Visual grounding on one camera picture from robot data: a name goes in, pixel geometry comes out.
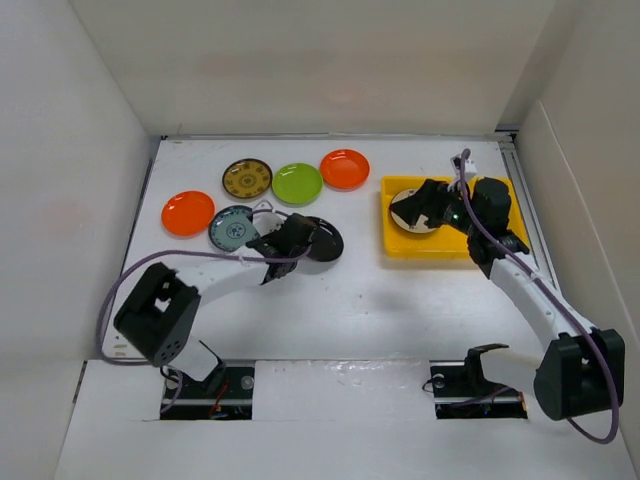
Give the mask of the black plate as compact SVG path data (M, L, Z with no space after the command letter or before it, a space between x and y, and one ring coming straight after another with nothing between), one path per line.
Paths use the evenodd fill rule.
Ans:
M306 216L306 219L314 225L307 257L321 263L337 260L344 251L344 240L338 229L320 217Z

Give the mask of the cream patterned plate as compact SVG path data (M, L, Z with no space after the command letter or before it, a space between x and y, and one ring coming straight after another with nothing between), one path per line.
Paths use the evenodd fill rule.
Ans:
M391 218L401 229L408 233L428 234L434 232L417 230L418 218L421 214L428 216L432 199L433 192L430 190L403 190L393 197L389 205Z

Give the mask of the green plastic plate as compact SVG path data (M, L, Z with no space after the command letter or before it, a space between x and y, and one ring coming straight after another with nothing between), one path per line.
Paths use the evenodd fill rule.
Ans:
M272 191L282 202L306 205L321 193L324 179L320 171L307 163L290 163L280 168L272 180Z

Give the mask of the orange plate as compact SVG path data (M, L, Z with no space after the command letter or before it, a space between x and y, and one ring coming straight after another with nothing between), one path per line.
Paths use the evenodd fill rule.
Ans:
M337 190L354 190L368 179L371 166L368 159L352 149L338 149L326 154L319 171L330 187Z
M161 223L172 235L191 237L208 227L215 212L215 203L208 194L196 190L183 191L165 203Z

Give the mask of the blue patterned plate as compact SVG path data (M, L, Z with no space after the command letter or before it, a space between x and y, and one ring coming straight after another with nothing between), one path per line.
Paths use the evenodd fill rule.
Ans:
M231 253L260 237L253 224L253 210L232 205L218 212L208 227L210 242L219 250Z

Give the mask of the yellow patterned plate back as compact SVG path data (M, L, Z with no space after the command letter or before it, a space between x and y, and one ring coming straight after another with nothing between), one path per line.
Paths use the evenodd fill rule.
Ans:
M273 180L269 165L256 158L231 163L222 175L224 190L234 198L252 199L265 193Z

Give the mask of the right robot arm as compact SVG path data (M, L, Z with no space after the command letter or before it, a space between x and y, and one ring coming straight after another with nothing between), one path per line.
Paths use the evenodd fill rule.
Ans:
M617 422L624 398L625 343L576 312L536 268L525 242L510 227L508 186L481 178L473 186L427 179L389 206L411 230L447 226L463 234L469 256L512 301L545 350L533 394L552 420L611 411Z

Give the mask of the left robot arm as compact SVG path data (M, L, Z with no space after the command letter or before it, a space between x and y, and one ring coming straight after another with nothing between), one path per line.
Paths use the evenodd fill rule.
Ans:
M115 329L151 366L170 369L199 395L212 396L226 380L226 364L191 334L199 308L281 279L303 259L332 262L343 251L342 236L332 224L291 214L230 254L203 252L204 262L181 268L150 265L116 313Z

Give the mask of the yellow plastic bin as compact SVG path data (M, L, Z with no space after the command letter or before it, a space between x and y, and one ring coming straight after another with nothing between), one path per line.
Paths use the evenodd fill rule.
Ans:
M451 176L384 176L380 183L382 237L386 254L399 259L428 260L471 260L467 249L466 236L449 226L442 226L428 233L415 233L399 226L389 212L389 206L395 197L404 195L405 191L417 190L429 178L443 181L445 184L453 179ZM525 222L517 201L511 180L498 177L507 185L511 198L508 228L530 248Z

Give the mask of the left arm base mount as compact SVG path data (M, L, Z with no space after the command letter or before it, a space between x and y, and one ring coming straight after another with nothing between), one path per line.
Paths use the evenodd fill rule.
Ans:
M255 365L230 364L225 379L213 393L206 393L195 381L184 375L178 390L178 375L169 370L164 374L164 390L160 402L161 420L251 420Z

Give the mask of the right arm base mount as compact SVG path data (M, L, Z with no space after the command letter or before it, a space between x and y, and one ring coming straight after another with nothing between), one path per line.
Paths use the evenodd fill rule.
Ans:
M472 380L463 361L432 362L422 390L433 397L438 420L528 418L524 395L488 380Z

